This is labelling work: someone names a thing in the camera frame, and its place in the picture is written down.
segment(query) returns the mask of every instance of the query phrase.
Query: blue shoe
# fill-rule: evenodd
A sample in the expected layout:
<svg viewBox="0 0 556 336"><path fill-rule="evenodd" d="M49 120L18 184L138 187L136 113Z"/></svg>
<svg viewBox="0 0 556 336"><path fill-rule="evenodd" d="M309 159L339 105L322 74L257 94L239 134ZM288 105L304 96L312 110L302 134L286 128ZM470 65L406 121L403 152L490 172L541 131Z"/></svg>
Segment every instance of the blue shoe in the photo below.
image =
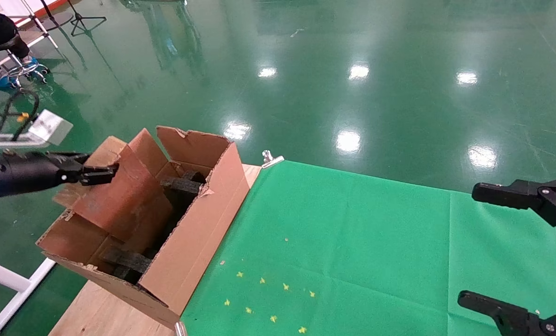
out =
<svg viewBox="0 0 556 336"><path fill-rule="evenodd" d="M0 77L0 90L12 89L11 79L8 76Z"/></svg>

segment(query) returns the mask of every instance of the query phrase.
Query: green epoxy floor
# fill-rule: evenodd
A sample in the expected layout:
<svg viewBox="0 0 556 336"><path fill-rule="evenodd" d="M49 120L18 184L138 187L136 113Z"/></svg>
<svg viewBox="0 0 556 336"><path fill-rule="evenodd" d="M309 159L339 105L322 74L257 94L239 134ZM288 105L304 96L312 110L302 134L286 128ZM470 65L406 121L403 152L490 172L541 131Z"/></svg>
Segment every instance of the green epoxy floor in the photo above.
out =
<svg viewBox="0 0 556 336"><path fill-rule="evenodd" d="M91 151L156 125L441 189L556 178L556 0L83 0L92 36L52 32L33 87ZM70 25L64 27L70 35ZM7 98L0 93L0 110ZM0 264L24 276L61 212L54 191L0 199ZM57 268L6 336L44 336L84 280ZM0 309L12 297L0 287Z"/></svg>

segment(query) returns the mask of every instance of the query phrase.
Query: cable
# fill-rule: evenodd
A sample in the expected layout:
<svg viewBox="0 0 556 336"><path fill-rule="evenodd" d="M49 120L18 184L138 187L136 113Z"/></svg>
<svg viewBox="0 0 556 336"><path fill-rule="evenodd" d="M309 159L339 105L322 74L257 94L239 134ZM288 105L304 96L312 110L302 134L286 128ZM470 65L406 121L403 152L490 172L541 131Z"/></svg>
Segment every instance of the cable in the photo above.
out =
<svg viewBox="0 0 556 336"><path fill-rule="evenodd" d="M20 88L17 92L15 92L10 98L7 99L7 103L5 104L5 110L3 111L3 113L0 113L0 133L2 132L2 128L5 127L5 122L7 121L8 117L11 117L13 115L18 116L19 114L16 113L9 113L9 109L11 109L11 104L12 102L15 101L15 99L17 99L18 97L22 96L23 94L28 94L30 96L33 97L33 109L31 110L31 113L29 113L29 118L26 119L25 123L23 123L13 134L13 137L11 139L11 141L16 141L20 134L25 130L25 128L27 128L27 126L32 123L33 121L35 121L35 119L37 118L37 107L40 104L40 98L39 96L37 96L37 94L33 91L30 90L25 90L23 88Z"/></svg>
<svg viewBox="0 0 556 336"><path fill-rule="evenodd" d="M29 90L25 90L25 89L19 89L19 92L21 93L26 93L29 94L30 96L33 97L33 109L31 109L31 113L29 113L29 118L26 119L25 123L22 124L22 126L20 126L16 132L13 134L13 138L12 141L16 141L17 138L19 137L19 135L25 130L25 128L27 128L27 126L32 123L33 121L35 121L35 119L37 119L37 107L40 104L40 98L37 96L37 93L33 92L33 91L29 91Z"/></svg>

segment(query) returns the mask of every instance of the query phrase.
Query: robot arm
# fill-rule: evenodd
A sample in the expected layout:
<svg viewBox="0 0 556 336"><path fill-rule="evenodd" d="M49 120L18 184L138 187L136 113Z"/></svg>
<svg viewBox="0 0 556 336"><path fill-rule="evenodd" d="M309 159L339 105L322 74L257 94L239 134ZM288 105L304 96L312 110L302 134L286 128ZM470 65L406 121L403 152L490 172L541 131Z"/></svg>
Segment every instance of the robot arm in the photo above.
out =
<svg viewBox="0 0 556 336"><path fill-rule="evenodd" d="M24 93L35 98L31 115L26 113L24 123L13 134L2 134L7 117L12 116L8 112L12 100ZM37 94L27 90L18 91L7 101L5 111L0 114L0 197L41 191L61 183L110 183L116 175L118 164L107 167L86 166L84 164L89 154L37 151L18 154L11 151L60 145L73 127L73 124L48 110L35 113L38 102Z"/></svg>
<svg viewBox="0 0 556 336"><path fill-rule="evenodd" d="M118 164L85 166L88 154L41 153L0 155L0 197L33 193L62 183L97 185L110 183Z"/></svg>
<svg viewBox="0 0 556 336"><path fill-rule="evenodd" d="M472 196L478 202L532 209L556 227L556 180L516 180L508 186L477 183ZM556 315L542 320L525 308L469 291L460 292L459 305L491 317L502 336L556 336Z"/></svg>

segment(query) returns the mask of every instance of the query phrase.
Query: stool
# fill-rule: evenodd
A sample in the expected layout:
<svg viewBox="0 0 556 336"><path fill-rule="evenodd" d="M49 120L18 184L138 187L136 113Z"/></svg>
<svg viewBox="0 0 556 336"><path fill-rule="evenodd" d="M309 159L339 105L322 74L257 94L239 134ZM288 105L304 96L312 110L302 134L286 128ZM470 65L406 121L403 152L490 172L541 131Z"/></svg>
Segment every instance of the stool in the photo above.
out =
<svg viewBox="0 0 556 336"><path fill-rule="evenodd" d="M44 75L50 73L50 69L48 69L48 67L39 63L23 64L21 63L21 60L9 50L10 47L20 42L22 42L21 37L19 34L15 34L12 39L0 45L0 51L6 50L11 60L16 64L7 71L9 78L11 79L11 87L21 87L21 83L19 82L20 76L25 76L27 79L32 79L33 76L35 76L41 83L47 83L48 81L46 81Z"/></svg>

